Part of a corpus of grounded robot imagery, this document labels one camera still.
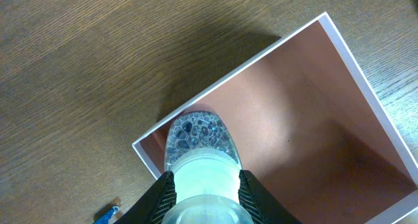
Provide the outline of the clear bottle with purple liquid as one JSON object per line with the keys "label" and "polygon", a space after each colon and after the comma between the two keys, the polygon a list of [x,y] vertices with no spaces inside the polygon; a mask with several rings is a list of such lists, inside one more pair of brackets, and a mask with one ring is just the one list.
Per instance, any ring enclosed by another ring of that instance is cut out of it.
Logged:
{"label": "clear bottle with purple liquid", "polygon": [[172,122],[164,168],[173,173],[176,192],[164,223],[252,223],[238,200],[240,157],[217,114],[188,112]]}

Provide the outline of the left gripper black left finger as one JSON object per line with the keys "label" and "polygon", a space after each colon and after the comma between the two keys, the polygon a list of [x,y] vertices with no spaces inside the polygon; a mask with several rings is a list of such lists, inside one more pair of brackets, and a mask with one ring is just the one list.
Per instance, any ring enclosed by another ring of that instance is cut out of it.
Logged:
{"label": "left gripper black left finger", "polygon": [[166,171],[115,224],[162,224],[176,197],[174,173]]}

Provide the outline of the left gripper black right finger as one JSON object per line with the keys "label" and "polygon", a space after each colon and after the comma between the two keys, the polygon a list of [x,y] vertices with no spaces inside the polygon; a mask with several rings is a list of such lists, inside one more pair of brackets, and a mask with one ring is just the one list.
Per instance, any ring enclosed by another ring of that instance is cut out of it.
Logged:
{"label": "left gripper black right finger", "polygon": [[240,205],[248,211],[254,223],[302,223],[286,210],[249,170],[241,170],[239,178],[238,200]]}

